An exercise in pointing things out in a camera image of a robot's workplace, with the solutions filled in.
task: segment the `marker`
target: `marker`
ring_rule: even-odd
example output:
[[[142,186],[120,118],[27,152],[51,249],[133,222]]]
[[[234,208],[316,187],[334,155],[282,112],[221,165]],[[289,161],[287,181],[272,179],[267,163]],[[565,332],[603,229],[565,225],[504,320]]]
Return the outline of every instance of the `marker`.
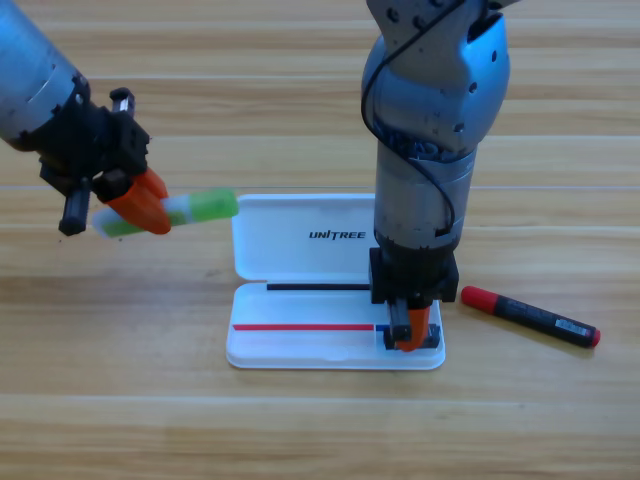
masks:
[[[460,297],[465,305],[580,347],[594,348],[600,342],[600,330],[597,328],[512,298],[477,287],[463,288]]]
[[[224,188],[165,198],[162,205],[169,215],[172,227],[231,218],[238,214],[235,193]],[[97,212],[92,224],[100,235],[107,238],[144,232],[110,208]]]

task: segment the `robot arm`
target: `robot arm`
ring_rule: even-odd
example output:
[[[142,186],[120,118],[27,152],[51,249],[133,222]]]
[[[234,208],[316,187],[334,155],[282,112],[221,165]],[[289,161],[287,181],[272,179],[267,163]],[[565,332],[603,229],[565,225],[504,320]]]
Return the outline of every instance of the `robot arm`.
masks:
[[[420,348],[434,300],[452,302],[478,144],[505,98],[498,11],[517,0],[367,0],[381,35],[363,75],[363,120],[378,138],[372,301],[387,341]]]
[[[129,223],[170,230],[131,92],[111,92],[111,111],[97,107],[87,79],[11,0],[0,0],[0,72],[0,137],[40,155],[41,178],[66,197],[61,232],[85,230],[91,191]]]

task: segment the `white label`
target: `white label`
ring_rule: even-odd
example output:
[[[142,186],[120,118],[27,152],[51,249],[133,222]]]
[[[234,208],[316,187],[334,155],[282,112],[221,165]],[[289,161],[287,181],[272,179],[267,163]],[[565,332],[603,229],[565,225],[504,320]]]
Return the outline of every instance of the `white label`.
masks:
[[[578,335],[582,335],[583,337],[586,337],[588,332],[586,328],[579,327],[575,323],[561,318],[556,320],[556,327],[568,330],[573,333],[577,333]]]

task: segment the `orange gripper pad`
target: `orange gripper pad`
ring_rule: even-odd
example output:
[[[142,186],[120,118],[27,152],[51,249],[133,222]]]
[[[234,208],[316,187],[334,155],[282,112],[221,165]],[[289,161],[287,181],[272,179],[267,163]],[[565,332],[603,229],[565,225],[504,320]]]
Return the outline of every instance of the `orange gripper pad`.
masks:
[[[405,353],[413,352],[420,348],[429,334],[429,310],[409,310],[409,324],[411,325],[411,340],[408,342],[396,342],[397,347]]]
[[[147,190],[149,190],[153,195],[158,198],[168,198],[169,192],[167,192],[167,187],[164,182],[158,176],[156,172],[147,168],[147,171],[142,175],[137,175],[134,177],[134,180],[144,186]]]
[[[133,185],[123,196],[107,202],[118,215],[127,222],[156,235],[164,235],[171,230],[169,216],[165,211],[161,199],[147,188],[148,181],[136,177]],[[157,184],[152,189],[158,191]]]

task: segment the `open case lid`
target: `open case lid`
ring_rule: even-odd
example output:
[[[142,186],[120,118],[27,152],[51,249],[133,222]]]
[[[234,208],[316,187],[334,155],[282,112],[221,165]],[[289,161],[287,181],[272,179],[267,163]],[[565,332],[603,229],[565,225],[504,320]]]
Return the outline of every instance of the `open case lid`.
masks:
[[[373,194],[245,195],[232,220],[246,280],[368,283]]]

